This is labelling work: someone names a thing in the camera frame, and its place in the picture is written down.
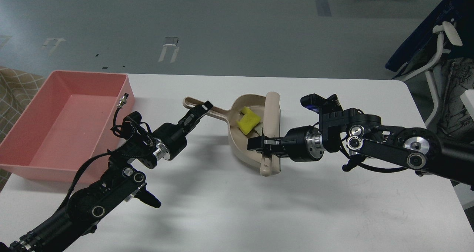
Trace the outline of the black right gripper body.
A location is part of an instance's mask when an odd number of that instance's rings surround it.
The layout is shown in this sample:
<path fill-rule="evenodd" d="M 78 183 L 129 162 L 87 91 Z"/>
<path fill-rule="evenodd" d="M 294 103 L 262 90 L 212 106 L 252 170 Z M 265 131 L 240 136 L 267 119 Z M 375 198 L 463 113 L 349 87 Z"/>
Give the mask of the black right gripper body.
<path fill-rule="evenodd" d="M 314 126 L 290 129 L 282 138 L 283 158 L 294 162 L 315 162 L 322 159 L 325 149 L 321 144 L 321 133 Z"/>

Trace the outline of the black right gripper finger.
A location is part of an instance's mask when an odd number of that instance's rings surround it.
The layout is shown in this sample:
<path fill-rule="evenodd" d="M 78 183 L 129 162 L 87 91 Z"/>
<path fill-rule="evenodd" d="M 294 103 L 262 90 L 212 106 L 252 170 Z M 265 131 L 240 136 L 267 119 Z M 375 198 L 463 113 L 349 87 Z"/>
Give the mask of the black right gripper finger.
<path fill-rule="evenodd" d="M 282 140 L 282 137 L 268 137 L 265 135 L 252 137 L 247 140 L 247 150 L 265 156 L 287 158 L 287 151 L 282 144 Z"/>

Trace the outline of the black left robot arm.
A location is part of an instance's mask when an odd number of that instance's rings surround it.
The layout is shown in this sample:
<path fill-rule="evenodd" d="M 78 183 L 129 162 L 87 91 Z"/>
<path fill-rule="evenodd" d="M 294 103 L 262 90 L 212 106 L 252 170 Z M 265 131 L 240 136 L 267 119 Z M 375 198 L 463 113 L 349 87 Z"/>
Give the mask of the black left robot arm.
<path fill-rule="evenodd" d="M 76 172 L 66 197 L 51 217 L 10 245 L 1 243 L 2 252 L 62 252 L 81 236 L 94 233 L 97 224 L 123 201 L 136 198 L 153 208 L 161 202 L 147 191 L 147 177 L 132 166 L 139 160 L 154 169 L 159 160 L 173 160 L 187 145 L 186 136 L 212 108 L 206 101 L 190 108 L 176 124 L 164 123 L 152 131 L 137 111 L 117 124 L 128 94 L 120 99 L 111 131 L 125 142 L 115 150 L 93 156 Z M 108 167 L 100 179 L 74 191 L 81 176 L 97 159 L 106 156 Z"/>

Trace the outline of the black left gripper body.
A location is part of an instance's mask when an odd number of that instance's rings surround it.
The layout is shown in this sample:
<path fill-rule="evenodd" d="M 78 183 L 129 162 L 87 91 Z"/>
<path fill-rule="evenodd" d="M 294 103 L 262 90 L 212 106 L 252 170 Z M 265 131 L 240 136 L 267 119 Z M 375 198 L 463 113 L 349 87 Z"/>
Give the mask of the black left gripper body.
<path fill-rule="evenodd" d="M 153 131 L 153 136 L 167 149 L 165 160 L 173 160 L 186 147 L 186 135 L 183 127 L 168 122 Z"/>

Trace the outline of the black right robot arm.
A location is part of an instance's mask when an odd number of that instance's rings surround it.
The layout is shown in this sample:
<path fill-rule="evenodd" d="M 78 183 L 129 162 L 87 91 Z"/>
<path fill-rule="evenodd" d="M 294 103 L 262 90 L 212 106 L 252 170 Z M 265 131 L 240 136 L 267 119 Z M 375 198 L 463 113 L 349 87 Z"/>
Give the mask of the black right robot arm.
<path fill-rule="evenodd" d="M 356 108 L 342 109 L 337 95 L 310 94 L 301 105 L 318 114 L 313 126 L 290 129 L 284 137 L 250 138 L 247 150 L 265 156 L 315 162 L 324 152 L 342 152 L 348 159 L 342 170 L 357 166 L 379 173 L 413 170 L 473 187 L 473 145 L 442 139 L 421 127 L 386 126 L 374 114 Z"/>

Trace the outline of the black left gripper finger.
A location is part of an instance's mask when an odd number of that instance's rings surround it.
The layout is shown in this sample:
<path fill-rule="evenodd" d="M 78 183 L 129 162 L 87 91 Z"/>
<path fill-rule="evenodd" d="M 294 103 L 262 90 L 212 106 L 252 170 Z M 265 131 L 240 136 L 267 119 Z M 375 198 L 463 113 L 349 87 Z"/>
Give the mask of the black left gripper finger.
<path fill-rule="evenodd" d="M 189 134 L 197 126 L 201 118 L 212 108 L 213 104 L 211 104 L 210 101 L 206 101 L 201 105 L 196 105 L 189 109 L 189 111 L 179 120 L 177 125 L 183 129 L 184 134 Z"/>

